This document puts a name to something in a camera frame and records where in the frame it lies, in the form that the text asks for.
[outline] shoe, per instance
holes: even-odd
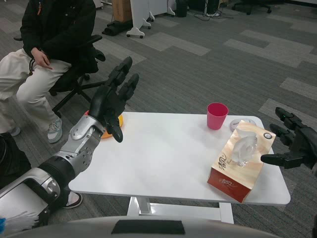
[[[54,144],[61,139],[61,136],[63,135],[61,125],[62,121],[60,118],[50,124],[48,130],[49,143]]]
[[[77,192],[70,192],[68,196],[68,203],[65,209],[72,209],[78,207],[83,202],[83,196]]]
[[[214,14],[208,14],[208,13],[207,13],[206,16],[208,16],[208,17],[218,17],[218,16],[220,16],[220,14],[217,13],[217,12],[215,12]]]
[[[8,132],[11,134],[12,137],[15,137],[15,136],[17,136],[18,134],[20,134],[21,129],[16,126],[15,128],[13,128],[12,130],[10,130],[10,131],[8,131]]]

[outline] chair base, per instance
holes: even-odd
[[[61,114],[59,112],[59,110],[76,94],[83,96],[89,103],[91,103],[91,98],[83,91],[85,89],[90,89],[90,88],[96,88],[99,87],[101,85],[106,84],[107,81],[102,81],[102,82],[98,82],[98,83],[91,83],[91,84],[86,84],[86,85],[82,85],[83,80],[89,80],[90,77],[88,74],[85,74],[83,76],[80,77],[80,79],[78,80],[78,82],[76,82],[75,88],[66,96],[64,97],[54,108],[53,108],[53,112],[59,117],[61,118]],[[52,96],[56,96],[57,92],[56,91],[50,91],[50,94]]]
[[[253,3],[253,2],[250,2],[250,1],[238,2],[238,3],[236,3],[236,4],[232,7],[232,10],[235,10],[237,5],[243,5],[243,6],[249,5],[250,8],[249,8],[249,10],[247,11],[247,15],[250,15],[250,14],[251,14],[252,8],[253,8],[253,6],[255,6],[255,5],[259,5],[259,6],[261,6],[261,7],[267,8],[267,13],[271,13],[271,12],[272,12],[270,6],[265,5],[265,4],[261,4],[261,3],[258,3],[258,2]]]

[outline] person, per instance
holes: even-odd
[[[0,61],[0,133],[20,133],[10,115],[8,99],[16,94],[49,143],[62,137],[62,120],[46,97],[57,80],[80,59],[75,50],[93,32],[93,0],[29,0],[22,27],[23,48]]]
[[[207,16],[208,17],[220,16],[220,14],[217,13],[218,6],[219,6],[219,0],[209,0],[207,5]]]

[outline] office chair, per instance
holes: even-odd
[[[13,37],[16,41],[22,41],[22,38],[20,36]],[[99,40],[102,39],[102,36],[100,35],[94,35],[91,36],[90,40],[80,46],[77,46],[76,49],[80,50],[82,48],[85,48]],[[95,58],[104,62],[106,60],[105,55],[99,51],[95,50]],[[52,96],[56,96],[57,93],[61,92],[68,92],[71,91],[63,100],[61,100],[54,108],[53,112],[61,118],[61,114],[59,110],[75,95],[81,95],[83,96],[89,103],[91,103],[91,98],[83,92],[85,89],[89,88],[96,88],[106,83],[106,81],[98,82],[98,83],[91,83],[82,85],[83,81],[88,81],[90,79],[90,76],[86,74],[86,72],[83,69],[82,63],[74,64],[66,73],[64,73],[58,81],[55,83],[55,85],[49,90],[50,94]]]
[[[249,11],[247,11],[247,15],[250,15],[253,6],[255,6],[255,5],[260,5],[260,6],[262,6],[262,7],[267,8],[267,13],[271,13],[271,12],[272,12],[271,7],[268,6],[268,5],[265,5],[265,4],[261,3],[261,2],[262,2],[261,0],[242,0],[241,2],[236,3],[236,4],[232,7],[232,10],[235,10],[237,5],[243,5],[243,6],[249,5],[250,8],[249,8]]]

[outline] tissue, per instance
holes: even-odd
[[[252,131],[244,131],[236,128],[240,140],[237,141],[232,150],[231,159],[239,166],[244,167],[252,159],[257,149],[257,134]]]

